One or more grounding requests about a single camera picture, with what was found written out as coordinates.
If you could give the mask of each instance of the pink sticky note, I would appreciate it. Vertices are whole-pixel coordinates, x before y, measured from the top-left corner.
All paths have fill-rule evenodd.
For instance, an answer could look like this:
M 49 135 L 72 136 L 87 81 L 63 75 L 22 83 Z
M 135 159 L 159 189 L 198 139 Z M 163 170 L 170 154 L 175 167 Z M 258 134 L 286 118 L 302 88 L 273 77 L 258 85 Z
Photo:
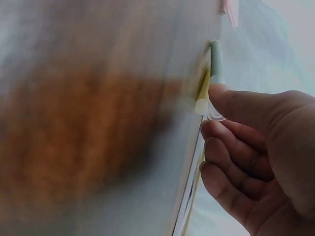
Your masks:
M 224 0 L 226 1 L 226 9 L 233 27 L 238 26 L 239 15 L 239 0 Z

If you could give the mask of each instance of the finger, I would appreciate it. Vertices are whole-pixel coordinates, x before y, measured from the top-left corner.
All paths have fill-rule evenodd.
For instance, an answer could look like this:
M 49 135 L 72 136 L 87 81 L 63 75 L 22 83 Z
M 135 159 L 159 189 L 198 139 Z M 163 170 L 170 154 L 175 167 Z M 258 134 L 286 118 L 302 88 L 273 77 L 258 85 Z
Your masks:
M 255 202 L 238 191 L 216 165 L 202 165 L 201 177 L 205 188 L 221 207 L 243 226 L 246 226 Z
M 220 139 L 209 138 L 205 143 L 205 159 L 217 165 L 232 185 L 253 200 L 259 200 L 266 182 L 249 176 L 238 168 Z
M 257 150 L 237 139 L 220 122 L 210 120 L 203 123 L 201 132 L 205 137 L 220 139 L 230 153 L 232 161 L 245 172 L 264 181 L 269 181 L 273 178 L 273 172 L 267 156 L 261 156 Z
M 260 152 L 267 153 L 266 140 L 261 132 L 228 119 L 222 121 L 221 124 L 228 128 L 239 140 L 244 141 Z
M 209 86 L 209 98 L 225 118 L 269 134 L 277 123 L 290 112 L 315 98 L 298 91 L 280 94 L 232 91 L 222 84 Z

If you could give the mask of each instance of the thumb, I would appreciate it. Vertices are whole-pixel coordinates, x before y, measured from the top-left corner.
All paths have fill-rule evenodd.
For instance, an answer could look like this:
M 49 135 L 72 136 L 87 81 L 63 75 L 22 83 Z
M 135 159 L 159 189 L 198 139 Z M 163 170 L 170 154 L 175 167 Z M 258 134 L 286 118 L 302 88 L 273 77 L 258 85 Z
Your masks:
M 315 98 L 299 91 L 265 94 L 232 91 L 223 84 L 209 86 L 209 98 L 225 118 L 269 134 L 287 114 L 308 104 Z

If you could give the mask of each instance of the hand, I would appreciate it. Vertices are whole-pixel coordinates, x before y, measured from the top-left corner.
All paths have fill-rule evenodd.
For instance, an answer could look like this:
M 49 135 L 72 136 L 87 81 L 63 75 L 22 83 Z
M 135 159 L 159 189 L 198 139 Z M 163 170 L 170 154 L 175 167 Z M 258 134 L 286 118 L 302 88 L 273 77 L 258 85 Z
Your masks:
M 227 119 L 205 121 L 201 176 L 252 236 L 315 235 L 315 98 L 209 88 Z

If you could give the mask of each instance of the green pen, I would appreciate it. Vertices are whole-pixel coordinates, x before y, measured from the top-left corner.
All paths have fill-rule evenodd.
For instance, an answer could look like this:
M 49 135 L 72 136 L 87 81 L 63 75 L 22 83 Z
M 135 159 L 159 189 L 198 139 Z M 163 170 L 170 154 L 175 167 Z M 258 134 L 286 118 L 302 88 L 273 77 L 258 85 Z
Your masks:
M 221 44 L 218 40 L 212 41 L 210 43 L 210 48 L 211 48 L 210 84 L 211 83 L 225 84 Z M 209 102 L 208 107 L 208 119 L 215 121 L 225 120 L 225 118 L 215 109 L 211 102 Z

